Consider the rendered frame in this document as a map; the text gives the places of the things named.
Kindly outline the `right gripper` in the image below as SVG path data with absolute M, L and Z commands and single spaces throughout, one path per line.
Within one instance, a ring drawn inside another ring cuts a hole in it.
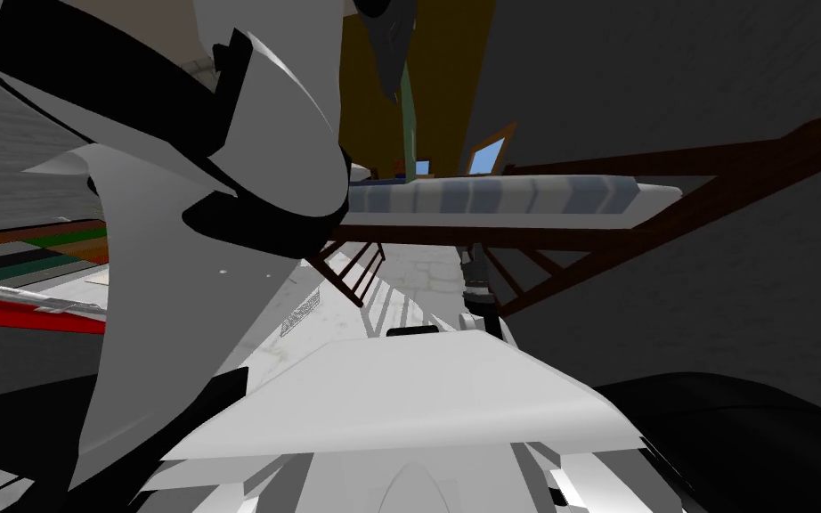
M 460 268 L 465 287 L 489 286 L 489 261 L 482 246 L 461 247 Z

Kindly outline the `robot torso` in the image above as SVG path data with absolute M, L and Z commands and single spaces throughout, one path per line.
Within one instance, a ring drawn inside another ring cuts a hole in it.
M 191 513 L 685 513 L 599 393 L 480 330 L 330 342 L 145 485 Z

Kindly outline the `green upright bar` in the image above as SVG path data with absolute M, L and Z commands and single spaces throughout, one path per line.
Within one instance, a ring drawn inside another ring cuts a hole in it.
M 400 100 L 402 109 L 402 133 L 404 153 L 405 182 L 411 183 L 416 176 L 416 112 L 411 92 L 410 74 L 407 63 L 404 63 L 400 83 Z

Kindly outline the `brown wooden bed striped mattress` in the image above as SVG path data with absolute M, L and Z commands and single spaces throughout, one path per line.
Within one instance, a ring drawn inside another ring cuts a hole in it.
M 385 244 L 520 251 L 548 278 L 499 305 L 510 316 L 821 173 L 821 118 L 774 140 L 659 151 L 503 175 L 354 186 L 350 212 L 309 263 L 362 305 Z

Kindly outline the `wooden framed window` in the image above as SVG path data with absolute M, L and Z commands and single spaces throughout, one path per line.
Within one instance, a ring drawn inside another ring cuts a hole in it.
M 466 176 L 499 175 L 502 169 L 505 149 L 514 137 L 517 122 L 512 122 L 498 132 L 476 143 L 469 155 Z

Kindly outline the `multicoloured striped rug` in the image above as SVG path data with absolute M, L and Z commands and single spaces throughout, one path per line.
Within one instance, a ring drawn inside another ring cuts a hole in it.
M 20 288 L 107 264 L 106 224 L 86 219 L 0 230 L 0 285 Z

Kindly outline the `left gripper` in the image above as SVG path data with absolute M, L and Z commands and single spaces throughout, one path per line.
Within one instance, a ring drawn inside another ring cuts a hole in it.
M 397 102 L 418 0 L 353 0 L 367 29 L 384 96 Z

